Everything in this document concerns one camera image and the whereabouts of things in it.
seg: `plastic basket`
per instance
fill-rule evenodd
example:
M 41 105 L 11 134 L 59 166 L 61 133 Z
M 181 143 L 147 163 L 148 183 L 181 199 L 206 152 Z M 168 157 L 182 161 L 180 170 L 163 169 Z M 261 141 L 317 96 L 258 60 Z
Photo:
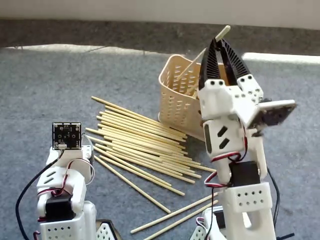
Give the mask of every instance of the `plastic basket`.
M 181 56 L 172 55 L 159 75 L 161 86 L 159 122 L 193 136 L 205 140 L 202 128 L 199 99 L 192 97 L 196 90 L 185 95 L 188 88 L 199 79 L 200 64 L 193 64 L 178 80 L 178 76 L 192 61 Z M 222 79 L 226 79 L 225 70 L 219 65 Z

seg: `white wall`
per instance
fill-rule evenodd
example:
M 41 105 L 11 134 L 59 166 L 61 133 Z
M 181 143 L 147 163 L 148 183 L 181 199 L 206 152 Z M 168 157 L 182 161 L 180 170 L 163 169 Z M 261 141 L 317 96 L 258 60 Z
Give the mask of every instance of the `white wall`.
M 320 0 L 0 0 L 0 18 L 156 21 L 320 30 Z

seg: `black cable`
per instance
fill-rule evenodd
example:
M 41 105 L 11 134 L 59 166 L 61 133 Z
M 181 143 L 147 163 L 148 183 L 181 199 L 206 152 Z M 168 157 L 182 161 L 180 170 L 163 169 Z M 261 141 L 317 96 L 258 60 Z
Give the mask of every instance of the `black cable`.
M 278 185 L 276 183 L 276 180 L 272 176 L 270 169 L 268 167 L 267 167 L 267 171 L 268 171 L 268 174 L 271 178 L 272 184 L 273 184 L 275 192 L 276 192 L 276 202 L 275 202 L 275 208 L 274 208 L 274 214 L 273 214 L 273 225 L 274 225 L 274 227 L 276 227 L 277 218 L 278 218 L 278 214 L 279 214 L 279 206 L 280 206 L 280 191 L 279 191 Z
M 20 213 L 19 213 L 19 205 L 20 205 L 20 202 L 22 200 L 22 198 L 24 197 L 25 193 L 27 192 L 27 190 L 30 188 L 30 186 L 34 183 L 35 180 L 37 180 L 41 174 L 43 174 L 46 170 L 48 170 L 49 168 L 51 168 L 61 157 L 62 155 L 64 154 L 64 150 L 61 151 L 61 155 L 56 159 L 54 160 L 53 162 L 49 163 L 47 166 L 45 166 L 37 175 L 34 176 L 34 178 L 32 178 L 32 180 L 24 187 L 24 189 L 22 190 L 22 192 L 20 193 L 20 196 L 18 198 L 18 200 L 16 201 L 16 204 L 15 204 L 15 216 L 16 216 L 16 220 L 18 222 L 18 225 L 19 225 L 19 229 L 21 231 L 21 234 L 23 236 L 23 238 L 25 240 L 29 240 L 26 232 L 25 232 L 25 229 L 23 227 L 23 224 L 22 224 L 22 221 L 21 221 L 21 218 L 20 218 Z
M 204 237 L 204 240 L 208 240 L 208 236 L 210 234 L 210 231 L 211 231 L 211 228 L 212 228 L 212 222 L 214 220 L 214 188 L 212 187 L 211 188 L 211 223 L 210 223 L 210 227 L 209 227 L 209 230 L 208 232 L 206 233 L 205 237 Z

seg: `pile of chopsticks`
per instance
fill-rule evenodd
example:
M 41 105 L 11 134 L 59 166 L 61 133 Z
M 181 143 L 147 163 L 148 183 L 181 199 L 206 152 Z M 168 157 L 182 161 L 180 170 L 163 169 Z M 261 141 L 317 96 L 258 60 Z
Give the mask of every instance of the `pile of chopsticks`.
M 100 154 L 95 159 L 109 170 L 111 167 L 108 164 L 115 165 L 181 196 L 184 196 L 185 193 L 173 188 L 169 182 L 133 164 L 189 184 L 194 184 L 194 179 L 201 178 L 201 175 L 197 174 L 194 169 L 215 171 L 187 156 L 186 147 L 181 145 L 186 142 L 187 138 L 183 132 L 98 97 L 92 96 L 92 99 L 104 104 L 106 110 L 100 111 L 96 116 L 100 120 L 98 128 L 86 128 L 86 130 L 103 137 L 100 139 L 88 136 L 95 142 L 94 149 Z M 171 212 L 149 195 L 147 197 L 144 191 L 138 192 L 165 212 Z

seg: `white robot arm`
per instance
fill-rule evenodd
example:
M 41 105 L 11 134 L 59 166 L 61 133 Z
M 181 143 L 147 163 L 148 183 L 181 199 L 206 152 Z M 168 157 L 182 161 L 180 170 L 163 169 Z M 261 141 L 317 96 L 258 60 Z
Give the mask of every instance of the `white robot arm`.
M 82 141 L 81 123 L 52 124 L 52 147 L 36 186 L 40 232 L 33 233 L 35 240 L 38 235 L 42 240 L 121 240 L 112 222 L 96 220 L 95 205 L 85 200 L 87 185 L 95 176 L 93 159 L 90 140 L 88 144 Z M 21 224 L 19 203 L 28 186 L 16 205 L 25 240 L 28 237 Z
M 227 84 L 220 77 L 217 52 Z M 276 240 L 270 186 L 262 182 L 267 163 L 261 131 L 281 124 L 295 109 L 295 101 L 265 100 L 254 76 L 224 39 L 212 40 L 204 53 L 198 98 L 207 154 L 224 187 L 219 195 L 222 207 L 203 213 L 207 239 Z M 250 161 L 243 161 L 247 153 Z M 219 221 L 211 222 L 218 216 Z

